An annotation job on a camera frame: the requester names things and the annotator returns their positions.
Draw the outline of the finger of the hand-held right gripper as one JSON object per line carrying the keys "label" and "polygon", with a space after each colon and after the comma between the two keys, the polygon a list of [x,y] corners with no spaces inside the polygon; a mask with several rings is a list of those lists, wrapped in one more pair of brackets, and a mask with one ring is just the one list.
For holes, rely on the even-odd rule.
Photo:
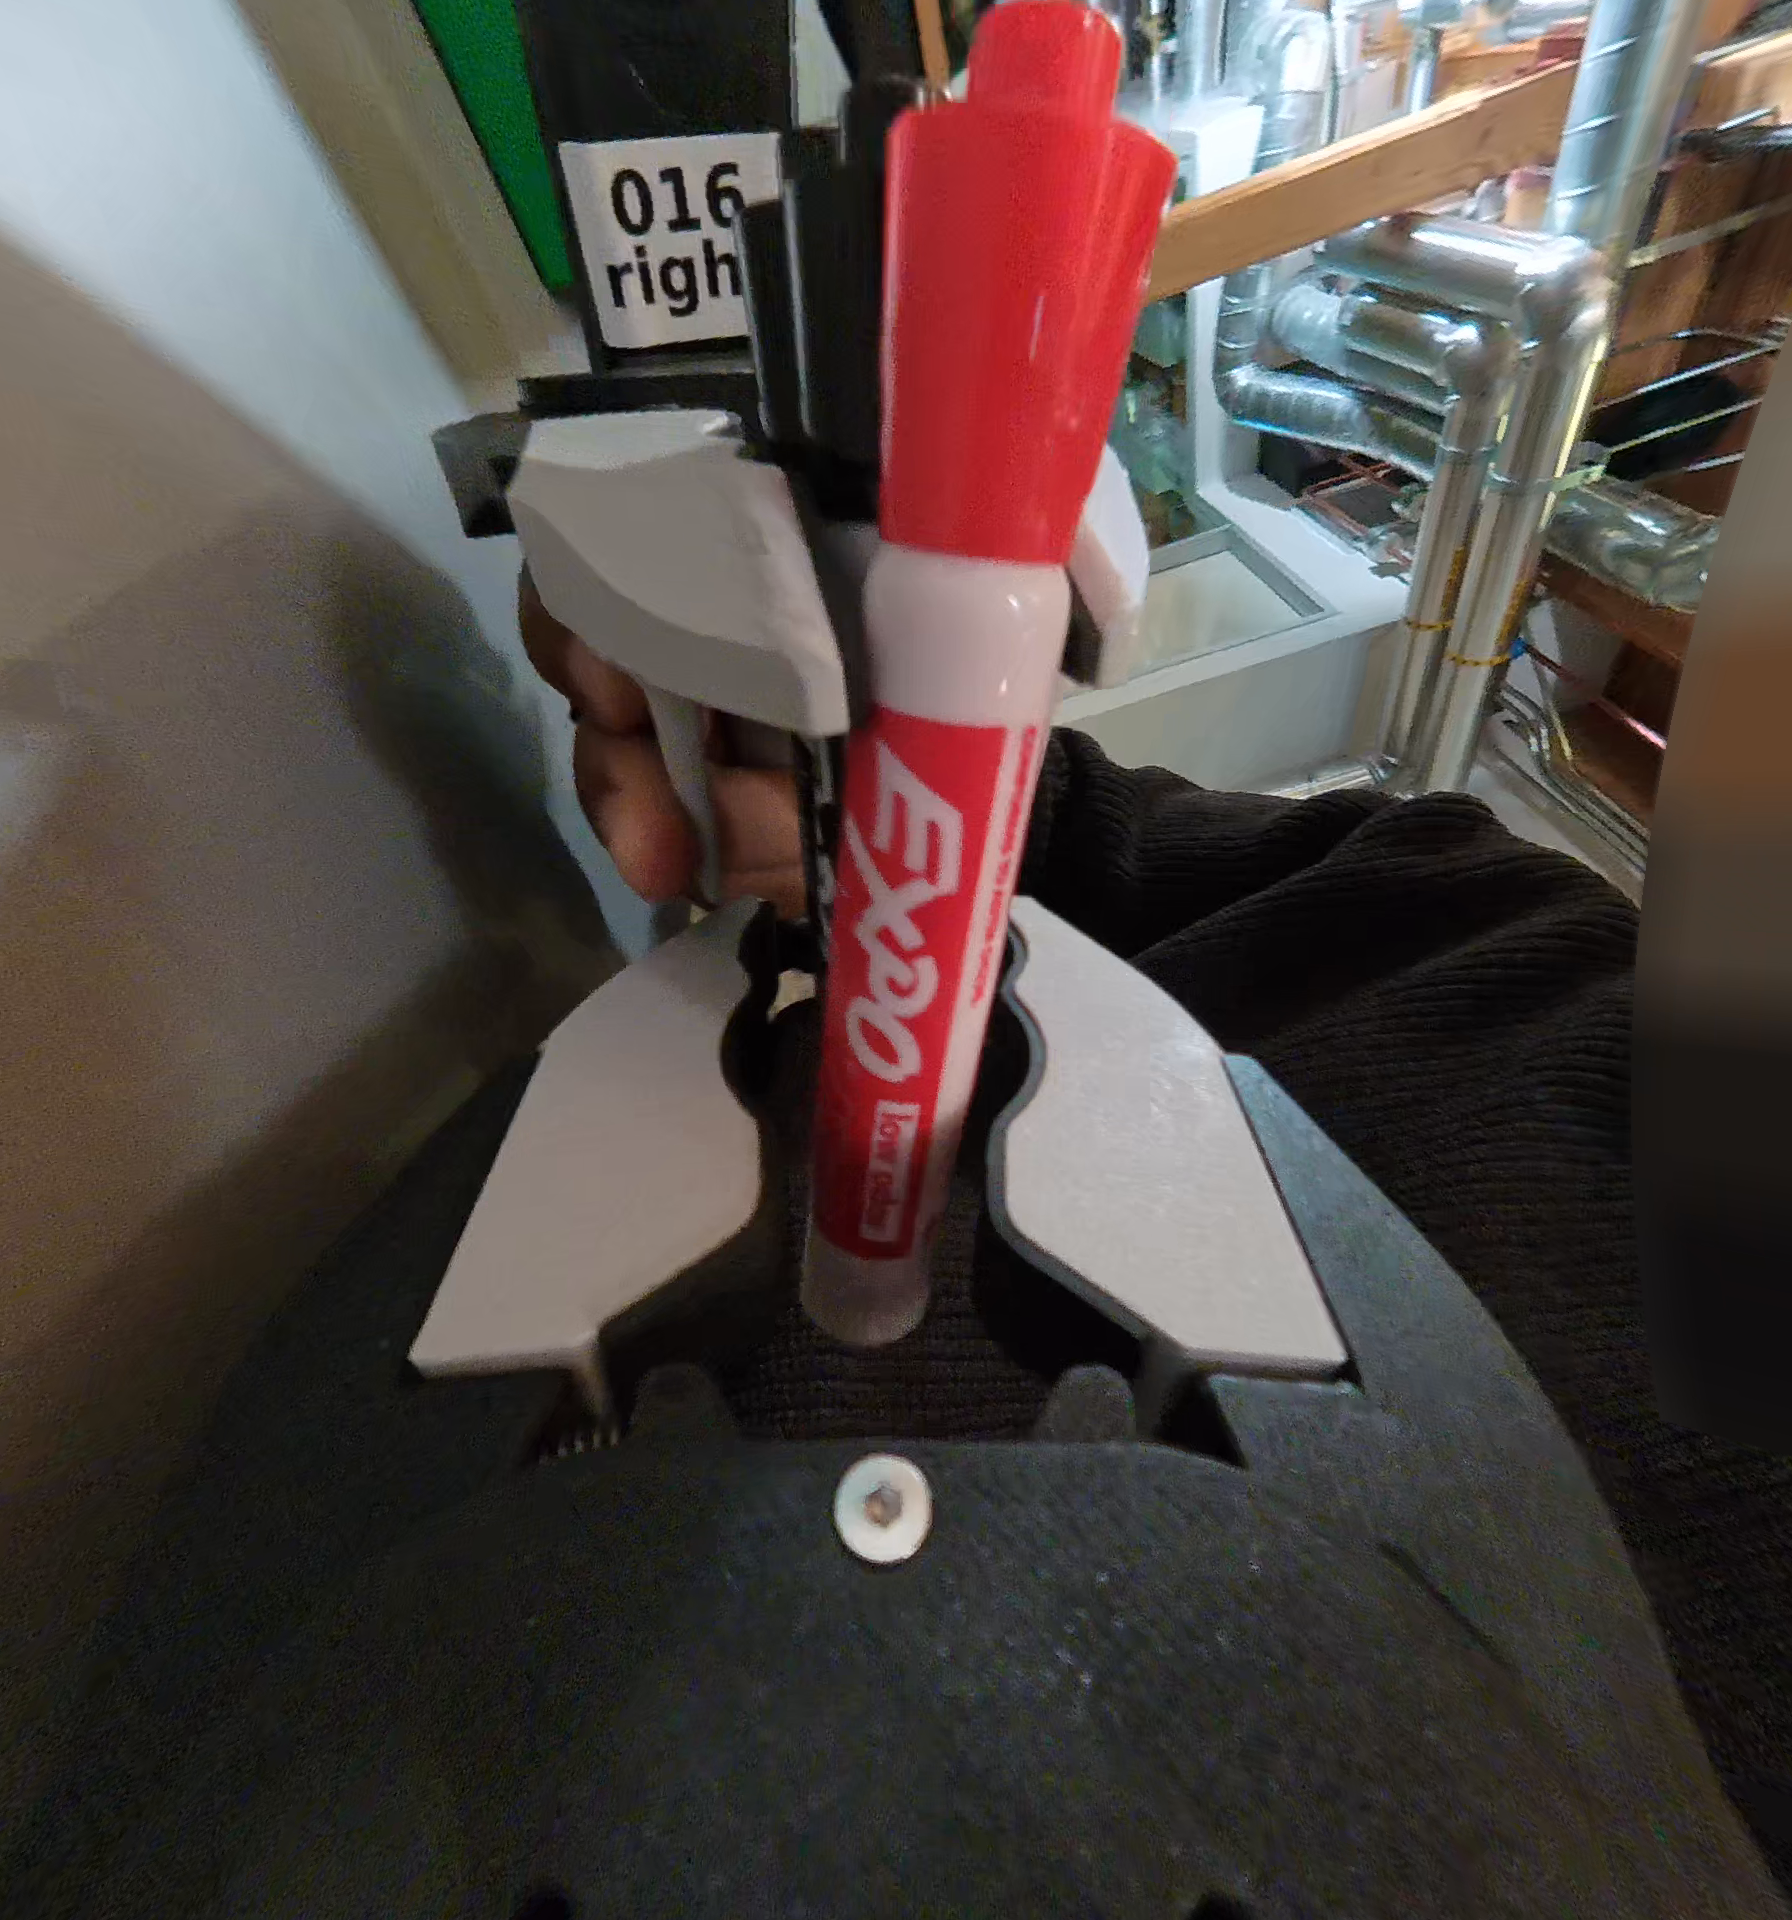
{"label": "finger of the hand-held right gripper", "polygon": [[1151,544],[1123,459],[1100,453],[1069,554],[1073,610],[1063,677],[1076,687],[1119,687],[1139,650]]}
{"label": "finger of the hand-held right gripper", "polygon": [[542,603],[605,663],[785,732],[851,728],[790,480],[750,453],[738,414],[534,419],[506,505]]}

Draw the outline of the silver ducts bundle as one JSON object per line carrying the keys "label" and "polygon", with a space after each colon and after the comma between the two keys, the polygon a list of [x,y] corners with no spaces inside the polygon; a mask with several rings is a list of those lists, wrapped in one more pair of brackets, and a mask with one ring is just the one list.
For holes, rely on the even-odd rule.
{"label": "silver ducts bundle", "polygon": [[1481,490],[1545,242],[1457,214],[1389,214],[1229,272],[1210,356],[1224,427]]}

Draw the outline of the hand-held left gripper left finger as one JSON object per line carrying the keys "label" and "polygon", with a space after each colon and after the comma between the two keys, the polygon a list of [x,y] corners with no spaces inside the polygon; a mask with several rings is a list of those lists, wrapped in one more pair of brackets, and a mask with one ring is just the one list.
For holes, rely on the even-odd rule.
{"label": "hand-held left gripper left finger", "polygon": [[608,1328],[750,1223],[761,1129],[722,1044],[770,943],[772,907],[725,903],[551,1029],[416,1333],[421,1376],[604,1379]]}

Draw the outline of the shiny steel pipe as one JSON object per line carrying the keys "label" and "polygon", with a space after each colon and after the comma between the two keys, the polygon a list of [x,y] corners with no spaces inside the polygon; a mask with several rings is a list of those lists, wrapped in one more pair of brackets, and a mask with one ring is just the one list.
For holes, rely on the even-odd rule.
{"label": "shiny steel pipe", "polygon": [[1699,2],[1597,3],[1541,231],[1400,214],[1354,233],[1389,286],[1511,323],[1517,363],[1410,782],[1460,793],[1606,354],[1629,254],[1699,58]]}

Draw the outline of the person's black sweater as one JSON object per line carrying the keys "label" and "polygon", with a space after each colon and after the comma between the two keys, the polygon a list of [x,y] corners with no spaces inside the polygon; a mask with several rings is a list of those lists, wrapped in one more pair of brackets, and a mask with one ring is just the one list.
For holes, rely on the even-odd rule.
{"label": "person's black sweater", "polygon": [[1792,1465],[1664,1422],[1635,1219],[1403,1207],[1481,1297],[1584,1450],[1722,1781],[1792,1897]]}

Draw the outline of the person's right forearm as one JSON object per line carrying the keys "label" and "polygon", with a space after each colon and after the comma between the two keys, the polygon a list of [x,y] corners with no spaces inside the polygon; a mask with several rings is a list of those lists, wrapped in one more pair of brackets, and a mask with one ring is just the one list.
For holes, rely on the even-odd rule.
{"label": "person's right forearm", "polygon": [[1479,799],[1221,793],[1058,731],[1024,892],[1418,1219],[1632,1226],[1638,910]]}

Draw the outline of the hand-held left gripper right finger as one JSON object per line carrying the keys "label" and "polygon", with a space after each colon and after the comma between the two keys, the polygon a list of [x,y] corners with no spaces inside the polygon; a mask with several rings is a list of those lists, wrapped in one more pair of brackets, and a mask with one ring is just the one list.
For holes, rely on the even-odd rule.
{"label": "hand-held left gripper right finger", "polygon": [[1131,1347],[1137,1379],[1350,1364],[1226,1055],[1048,906],[1011,910],[1000,1007],[1028,1042],[989,1140],[991,1223]]}

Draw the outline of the green plastic bin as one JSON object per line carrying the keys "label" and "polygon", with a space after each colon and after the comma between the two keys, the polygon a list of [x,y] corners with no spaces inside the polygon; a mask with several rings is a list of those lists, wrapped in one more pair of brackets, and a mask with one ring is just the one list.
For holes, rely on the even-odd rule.
{"label": "green plastic bin", "polygon": [[516,5],[416,2],[416,11],[539,280],[551,293],[569,293],[575,272],[566,214],[537,118]]}

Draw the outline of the person's right hand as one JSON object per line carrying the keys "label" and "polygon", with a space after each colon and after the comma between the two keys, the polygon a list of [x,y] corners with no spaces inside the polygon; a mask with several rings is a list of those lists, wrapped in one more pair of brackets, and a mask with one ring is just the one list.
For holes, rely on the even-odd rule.
{"label": "person's right hand", "polygon": [[[529,569],[519,579],[519,624],[529,663],[570,705],[577,799],[622,880],[652,903],[708,903],[697,884],[698,833],[670,779],[644,689],[547,610]],[[705,737],[725,889],[800,921],[808,885],[796,771],[738,747],[722,721],[708,723]]]}

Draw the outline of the wooden handrail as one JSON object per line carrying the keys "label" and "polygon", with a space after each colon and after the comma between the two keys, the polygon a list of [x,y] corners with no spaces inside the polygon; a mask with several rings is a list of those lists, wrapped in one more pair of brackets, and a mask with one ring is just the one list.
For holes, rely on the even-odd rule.
{"label": "wooden handrail", "polygon": [[1557,151],[1576,64],[1545,64],[1174,204],[1161,223],[1149,302],[1409,212]]}

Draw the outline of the red dry-erase marker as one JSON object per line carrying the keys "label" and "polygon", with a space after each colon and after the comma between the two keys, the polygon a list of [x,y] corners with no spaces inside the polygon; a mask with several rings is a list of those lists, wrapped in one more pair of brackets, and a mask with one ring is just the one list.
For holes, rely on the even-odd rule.
{"label": "red dry-erase marker", "polygon": [[879,544],[845,754],[802,1305],[875,1347],[930,1307],[1071,624],[1069,560],[1173,153],[1121,33],[998,3],[961,98],[883,137]]}

